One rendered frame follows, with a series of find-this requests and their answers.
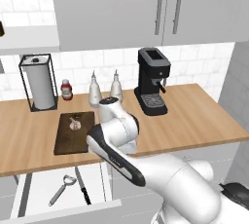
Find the garlic bulb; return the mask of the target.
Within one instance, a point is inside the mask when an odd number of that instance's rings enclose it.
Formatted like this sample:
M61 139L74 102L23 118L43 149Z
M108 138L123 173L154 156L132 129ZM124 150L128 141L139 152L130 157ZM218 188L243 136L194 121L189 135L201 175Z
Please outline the garlic bulb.
M73 117L71 117L70 120L71 124L69 125L69 127L72 131L76 131L81 128L81 123L78 120L74 119Z

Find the dark wooden cutting board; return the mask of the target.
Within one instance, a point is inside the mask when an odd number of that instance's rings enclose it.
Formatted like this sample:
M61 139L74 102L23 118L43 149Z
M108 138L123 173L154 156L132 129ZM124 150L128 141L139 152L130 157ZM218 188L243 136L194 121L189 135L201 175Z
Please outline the dark wooden cutting board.
M81 123L79 130L70 129L71 117ZM56 156L87 153L89 151L86 141L87 133L93 126L94 113L92 111L62 113L59 117L53 153Z

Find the white bottle with spout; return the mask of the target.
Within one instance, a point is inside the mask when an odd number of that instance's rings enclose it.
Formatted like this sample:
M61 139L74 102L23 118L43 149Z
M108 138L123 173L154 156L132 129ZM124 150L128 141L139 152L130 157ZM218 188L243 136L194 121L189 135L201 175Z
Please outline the white bottle with spout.
M115 71L114 74L114 81L111 85L110 96L116 97L119 101L123 101L123 91L122 91L121 82L119 80L118 71Z
M101 91L96 81L96 76L95 74L92 74L91 82L89 85L89 105L93 108L97 108L101 99Z

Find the black coffee machine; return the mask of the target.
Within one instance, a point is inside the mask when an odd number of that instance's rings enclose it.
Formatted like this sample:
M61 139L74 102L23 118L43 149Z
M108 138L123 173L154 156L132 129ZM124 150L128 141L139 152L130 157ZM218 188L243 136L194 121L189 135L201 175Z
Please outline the black coffee machine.
M167 107L160 93L165 93L170 61L157 48L142 48L138 51L138 64L138 86L134 93L143 112L148 116L165 115Z

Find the red jar with white label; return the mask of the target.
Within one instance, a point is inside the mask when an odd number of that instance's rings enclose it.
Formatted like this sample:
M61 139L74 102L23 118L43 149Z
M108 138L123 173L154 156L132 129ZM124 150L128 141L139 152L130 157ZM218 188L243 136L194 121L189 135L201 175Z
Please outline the red jar with white label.
M67 79L62 80L61 96L64 100L71 100L73 98L72 87Z

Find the white paper towel roll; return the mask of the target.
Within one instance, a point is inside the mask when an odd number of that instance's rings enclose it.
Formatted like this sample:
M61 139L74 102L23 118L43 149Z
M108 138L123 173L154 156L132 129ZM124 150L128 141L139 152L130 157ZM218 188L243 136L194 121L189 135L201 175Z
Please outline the white paper towel roll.
M28 56L24 60L35 107L39 110L54 106L53 86L47 56Z

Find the white upper cupboard door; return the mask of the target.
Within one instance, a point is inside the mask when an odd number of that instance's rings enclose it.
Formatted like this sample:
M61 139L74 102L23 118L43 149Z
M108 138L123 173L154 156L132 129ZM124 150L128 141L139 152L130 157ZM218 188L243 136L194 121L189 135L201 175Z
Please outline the white upper cupboard door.
M158 0L53 0L63 52L159 46L155 35Z
M163 43L189 45L249 40L249 0L182 0L172 34L176 0L166 1Z

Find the grey metal peeler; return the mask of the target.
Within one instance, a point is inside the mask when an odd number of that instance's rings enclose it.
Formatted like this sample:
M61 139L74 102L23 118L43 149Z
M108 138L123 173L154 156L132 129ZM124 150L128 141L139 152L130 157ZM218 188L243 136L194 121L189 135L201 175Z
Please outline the grey metal peeler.
M49 206L54 205L54 203L57 201L57 199L64 192L64 190L66 189L66 187L74 185L76 183L76 181L77 181L77 179L75 177L72 177L70 175L64 175L63 176L63 184L60 186L60 188L56 191L56 193L50 199Z

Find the open white drawer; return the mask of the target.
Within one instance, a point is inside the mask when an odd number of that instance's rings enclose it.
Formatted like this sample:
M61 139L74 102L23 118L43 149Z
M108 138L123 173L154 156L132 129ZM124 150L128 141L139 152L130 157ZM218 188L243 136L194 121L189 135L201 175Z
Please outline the open white drawer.
M87 188L90 205L87 205L80 185L76 182L68 186L56 202L49 206L49 201L63 185L63 176L76 176L74 168L22 174L11 216L1 220L0 224L30 224L122 205L120 200L112 197L108 170L104 163L79 166L79 172Z

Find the black handled knife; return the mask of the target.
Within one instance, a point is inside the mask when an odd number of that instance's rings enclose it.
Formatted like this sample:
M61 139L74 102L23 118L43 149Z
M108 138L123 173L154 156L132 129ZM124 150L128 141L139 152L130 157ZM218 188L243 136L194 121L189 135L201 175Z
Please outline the black handled knife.
M75 173L76 173L76 176L77 176L81 191L84 194L85 201L86 201L87 205L91 205L91 201L90 201L90 198L89 198L87 188L86 188L86 186L84 184L84 181L82 179L82 176L80 174L80 171L79 171L78 167L75 167Z

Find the white wall shelf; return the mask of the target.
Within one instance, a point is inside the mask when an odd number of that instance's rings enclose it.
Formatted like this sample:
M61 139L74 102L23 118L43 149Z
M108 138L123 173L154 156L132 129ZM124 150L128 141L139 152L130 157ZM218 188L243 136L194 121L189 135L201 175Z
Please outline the white wall shelf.
M5 27L0 56L55 53L59 51L56 26Z

